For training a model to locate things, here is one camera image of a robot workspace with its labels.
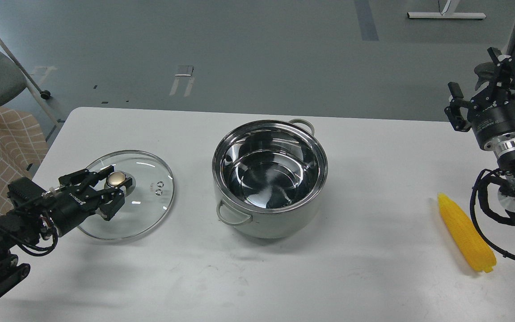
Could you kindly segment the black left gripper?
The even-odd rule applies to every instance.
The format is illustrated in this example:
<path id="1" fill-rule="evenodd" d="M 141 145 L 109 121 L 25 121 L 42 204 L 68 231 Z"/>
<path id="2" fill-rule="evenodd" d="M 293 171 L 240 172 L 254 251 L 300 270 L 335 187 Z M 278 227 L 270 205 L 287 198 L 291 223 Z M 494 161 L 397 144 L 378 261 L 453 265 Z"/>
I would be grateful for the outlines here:
<path id="1" fill-rule="evenodd" d="M 134 190 L 133 178 L 107 178 L 114 172 L 109 165 L 97 171 L 82 169 L 59 177 L 59 191 L 51 208 L 51 220 L 60 237 L 77 228 L 86 218 L 98 214 L 104 221 L 110 221 L 122 208 L 125 198 Z M 97 195 L 78 195 L 76 191 L 88 186 L 94 187 L 106 179 Z"/>

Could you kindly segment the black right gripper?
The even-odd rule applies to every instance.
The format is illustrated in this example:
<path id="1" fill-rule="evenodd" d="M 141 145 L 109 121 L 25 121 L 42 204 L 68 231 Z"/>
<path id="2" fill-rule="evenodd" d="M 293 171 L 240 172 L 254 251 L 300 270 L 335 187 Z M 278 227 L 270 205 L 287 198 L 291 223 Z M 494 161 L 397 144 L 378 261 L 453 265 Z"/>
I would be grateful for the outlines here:
<path id="1" fill-rule="evenodd" d="M 455 131 L 473 130 L 480 149 L 490 151 L 493 137 L 515 133 L 515 56 L 489 47 L 491 61 L 481 65 L 481 92 L 464 99 L 458 82 L 448 82 L 445 114 Z"/>

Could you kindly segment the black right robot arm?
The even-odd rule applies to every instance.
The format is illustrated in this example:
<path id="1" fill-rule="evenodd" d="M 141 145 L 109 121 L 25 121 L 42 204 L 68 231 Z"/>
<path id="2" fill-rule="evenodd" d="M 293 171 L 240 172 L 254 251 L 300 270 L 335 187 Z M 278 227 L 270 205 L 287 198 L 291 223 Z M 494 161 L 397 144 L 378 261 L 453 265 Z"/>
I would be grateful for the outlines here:
<path id="1" fill-rule="evenodd" d="M 444 111 L 455 131 L 472 131 L 480 149 L 495 154 L 498 167 L 481 171 L 472 187 L 472 223 L 493 250 L 515 260 L 514 254 L 486 238 L 475 214 L 478 204 L 495 222 L 515 227 L 515 56 L 495 47 L 489 47 L 488 54 L 493 74 L 486 77 L 486 86 L 466 100 L 459 84 L 449 82 Z"/>

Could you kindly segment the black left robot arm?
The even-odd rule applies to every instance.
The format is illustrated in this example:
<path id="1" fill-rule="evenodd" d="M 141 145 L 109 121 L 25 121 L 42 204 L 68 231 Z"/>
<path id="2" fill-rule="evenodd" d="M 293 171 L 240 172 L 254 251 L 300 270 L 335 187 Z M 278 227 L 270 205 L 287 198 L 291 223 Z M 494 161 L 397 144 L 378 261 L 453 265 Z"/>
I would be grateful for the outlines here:
<path id="1" fill-rule="evenodd" d="M 13 208 L 0 216 L 0 298 L 30 273 L 12 248 L 42 257 L 55 250 L 59 238 L 98 214 L 109 221 L 134 190 L 135 179 L 112 165 L 99 171 L 82 169 L 59 178 L 59 187 L 44 190 L 22 177 L 8 185 Z"/>

